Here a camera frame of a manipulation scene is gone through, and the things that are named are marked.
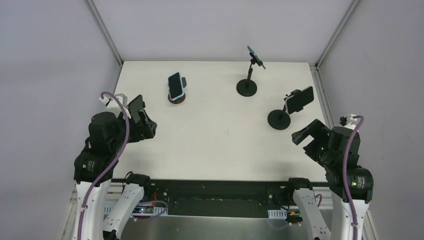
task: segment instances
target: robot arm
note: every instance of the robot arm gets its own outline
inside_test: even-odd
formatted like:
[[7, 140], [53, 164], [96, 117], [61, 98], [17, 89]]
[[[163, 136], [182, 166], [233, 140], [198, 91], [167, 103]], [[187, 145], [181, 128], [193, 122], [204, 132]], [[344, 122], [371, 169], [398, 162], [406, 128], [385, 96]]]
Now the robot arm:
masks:
[[318, 119], [304, 129], [293, 133], [292, 141], [298, 145], [307, 136], [314, 138], [303, 149], [306, 155], [324, 167], [325, 177], [330, 185], [333, 202], [332, 232], [327, 226], [314, 201], [312, 186], [306, 178], [289, 178], [283, 191], [287, 203], [295, 203], [303, 216], [309, 239], [319, 240], [360, 240], [364, 218], [373, 195], [374, 180], [371, 173], [357, 165], [359, 155], [359, 134], [353, 138], [347, 158], [348, 188], [356, 209], [357, 239], [354, 239], [354, 216], [343, 184], [342, 164], [345, 148], [357, 120], [354, 115], [340, 118], [343, 126], [327, 128]]
[[[122, 94], [117, 99], [125, 103], [127, 97]], [[129, 129], [125, 128], [126, 120], [122, 111], [117, 109], [116, 101], [103, 98], [102, 102], [106, 104], [107, 111], [98, 113], [91, 118], [88, 126], [89, 137], [85, 140], [85, 147], [74, 162], [78, 206], [73, 240], [102, 240], [104, 238], [115, 240], [119, 238], [130, 214], [143, 198], [145, 187], [150, 179], [145, 175], [130, 175], [125, 190], [128, 192], [120, 197], [116, 207], [102, 225], [106, 194], [117, 162], [112, 166], [111, 164], [124, 144], [126, 131], [129, 131], [128, 142], [135, 143], [152, 139], [156, 134], [157, 127], [157, 124], [148, 117], [141, 95], [124, 107], [125, 113], [129, 113], [126, 114]], [[89, 193], [91, 185], [98, 177], [101, 177], [100, 180]], [[89, 195], [83, 208], [83, 200], [87, 194]]]

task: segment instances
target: cable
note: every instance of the cable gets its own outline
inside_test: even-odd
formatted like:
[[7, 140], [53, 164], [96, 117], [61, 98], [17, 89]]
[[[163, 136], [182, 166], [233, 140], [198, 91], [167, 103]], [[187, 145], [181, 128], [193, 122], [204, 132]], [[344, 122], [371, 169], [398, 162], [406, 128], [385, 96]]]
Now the cable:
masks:
[[122, 106], [122, 103], [118, 100], [118, 98], [115, 95], [113, 95], [112, 93], [110, 93], [108, 91], [104, 91], [100, 94], [101, 99], [103, 99], [105, 95], [109, 95], [113, 100], [115, 100], [116, 103], [118, 104], [120, 110], [122, 111], [123, 118], [125, 120], [125, 138], [123, 140], [123, 143], [122, 143], [122, 146], [120, 147], [119, 152], [116, 154], [113, 161], [109, 164], [109, 166], [106, 167], [106, 169], [104, 169], [100, 173], [99, 176], [97, 176], [97, 178], [92, 182], [92, 184], [88, 188], [87, 193], [85, 194], [85, 197], [84, 197], [84, 200], [82, 201], [82, 206], [81, 206], [82, 211], [79, 215], [77, 240], [81, 240], [81, 234], [82, 234], [82, 230], [83, 230], [82, 228], [83, 228], [84, 211], [86, 209], [87, 201], [89, 200], [90, 193], [92, 192], [95, 185], [100, 181], [100, 179], [102, 179], [103, 176], [107, 172], [109, 172], [109, 170], [118, 162], [118, 159], [121, 156], [121, 154], [124, 152], [125, 146], [127, 145], [128, 139], [130, 138], [130, 121], [128, 120], [128, 115], [127, 115], [127, 112], [125, 111], [124, 106]]
[[[318, 208], [320, 207], [320, 205], [321, 205], [321, 201], [323, 200], [323, 195], [321, 195], [320, 193], [319, 194], [317, 194], [317, 195], [315, 195], [315, 198], [318, 198], [319, 197], [319, 202], [318, 202]], [[271, 222], [270, 222], [270, 219], [268, 219], [268, 224], [271, 226], [271, 228], [273, 228], [273, 229], [275, 229], [275, 230], [283, 230], [283, 229], [285, 229], [285, 228], [287, 228], [287, 227], [291, 227], [292, 225], [291, 224], [288, 224], [288, 225], [285, 225], [285, 226], [282, 226], [282, 227], [275, 227], [275, 226], [273, 226], [272, 224], [271, 224]]]
[[122, 181], [122, 192], [120, 193], [121, 195], [124, 193], [124, 190], [125, 190], [125, 186], [124, 186], [125, 179], [127, 179], [127, 177], [128, 177], [129, 175], [131, 175], [131, 174], [133, 174], [133, 171], [129, 171], [129, 172], [127, 172], [127, 173], [125, 174], [125, 176], [123, 177], [123, 180], [124, 180], [124, 181]]
[[356, 125], [355, 129], [352, 131], [352, 133], [349, 136], [349, 139], [347, 140], [346, 148], [344, 149], [344, 155], [343, 155], [342, 175], [343, 175], [344, 191], [346, 192], [347, 199], [349, 200], [350, 210], [352, 211], [353, 240], [358, 240], [358, 216], [357, 216], [357, 211], [355, 209], [354, 200], [352, 199], [351, 191], [349, 190], [349, 185], [348, 185], [348, 155], [349, 155], [349, 150], [351, 149], [352, 141], [354, 140], [356, 133], [358, 132], [359, 128], [364, 122], [364, 117], [357, 115], [352, 118], [360, 119], [360, 122], [358, 123], [358, 125]]
[[140, 202], [140, 203], [137, 203], [137, 206], [142, 206], [142, 205], [146, 205], [146, 204], [164, 204], [165, 209], [163, 211], [159, 212], [159, 214], [151, 216], [149, 218], [143, 218], [143, 219], [134, 218], [134, 221], [136, 221], [136, 222], [149, 221], [149, 220], [160, 217], [162, 214], [164, 214], [168, 211], [168, 204], [165, 201], [161, 201], [161, 200]]
[[318, 208], [321, 206], [321, 202], [323, 201], [323, 195], [321, 193], [318, 193], [317, 195], [315, 195], [315, 199], [317, 199], [319, 197], [319, 202], [318, 202]]

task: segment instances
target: cable tie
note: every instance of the cable tie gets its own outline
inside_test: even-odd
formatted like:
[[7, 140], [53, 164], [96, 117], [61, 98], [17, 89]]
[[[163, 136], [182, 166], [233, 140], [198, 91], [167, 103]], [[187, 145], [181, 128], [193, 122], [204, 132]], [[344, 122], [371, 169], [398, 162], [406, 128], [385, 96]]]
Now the cable tie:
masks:
[[357, 229], [360, 229], [361, 228], [361, 225], [359, 223], [358, 224], [353, 224], [352, 223], [352, 227], [357, 228]]

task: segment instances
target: black stand pole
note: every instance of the black stand pole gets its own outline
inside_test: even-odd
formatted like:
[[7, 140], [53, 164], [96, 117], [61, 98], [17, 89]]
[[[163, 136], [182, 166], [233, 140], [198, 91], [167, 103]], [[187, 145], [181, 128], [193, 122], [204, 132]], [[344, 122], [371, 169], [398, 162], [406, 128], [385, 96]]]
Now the black stand pole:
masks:
[[289, 114], [286, 112], [286, 105], [282, 110], [277, 109], [268, 114], [268, 123], [273, 129], [284, 130], [290, 126]]
[[237, 83], [237, 93], [244, 97], [251, 97], [255, 95], [256, 91], [258, 90], [258, 86], [254, 81], [251, 80], [253, 68], [253, 63], [250, 63], [249, 72], [247, 74], [247, 79], [240, 80]]

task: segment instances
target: wooden round base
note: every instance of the wooden round base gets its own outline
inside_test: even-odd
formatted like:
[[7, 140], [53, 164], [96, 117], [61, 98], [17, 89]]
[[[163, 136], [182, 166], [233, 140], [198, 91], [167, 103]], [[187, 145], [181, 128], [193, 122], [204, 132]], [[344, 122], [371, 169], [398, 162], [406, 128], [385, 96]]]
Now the wooden round base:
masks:
[[180, 104], [182, 102], [184, 102], [184, 100], [186, 100], [186, 93], [184, 93], [184, 95], [180, 98], [178, 98], [177, 100], [172, 101], [171, 100], [171, 96], [168, 93], [168, 101], [172, 104]]

